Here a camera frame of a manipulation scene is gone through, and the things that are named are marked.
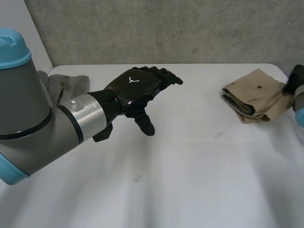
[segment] folded khaki cloth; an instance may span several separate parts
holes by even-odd
[[[283,94],[284,83],[260,69],[222,88],[222,99],[243,123],[276,119],[293,104],[294,96]]]

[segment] robotic hand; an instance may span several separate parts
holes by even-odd
[[[175,83],[182,85],[183,81],[164,68],[159,70],[155,66],[134,67],[112,81],[105,90],[112,91],[117,97],[120,114],[134,118],[142,132],[152,136],[155,134],[155,129],[145,112],[145,107],[160,91]],[[103,93],[98,91],[89,94],[100,100],[99,96]]]
[[[304,127],[304,66],[294,67],[283,92],[294,95],[295,118],[297,123]]]
[[[107,139],[118,115],[154,135],[145,107],[169,85],[182,83],[166,69],[135,67],[104,90],[50,107],[23,37],[0,28],[0,179],[16,184],[91,137]]]

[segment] table surface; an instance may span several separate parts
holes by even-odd
[[[58,66],[103,89],[139,65]],[[242,124],[222,86],[269,64],[159,64],[184,80],[149,102],[156,134],[119,116],[92,139],[16,186],[0,183],[3,228],[297,228],[304,226],[304,132],[286,112]]]

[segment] concrete wall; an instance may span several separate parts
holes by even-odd
[[[54,66],[304,64],[304,0],[25,0]]]

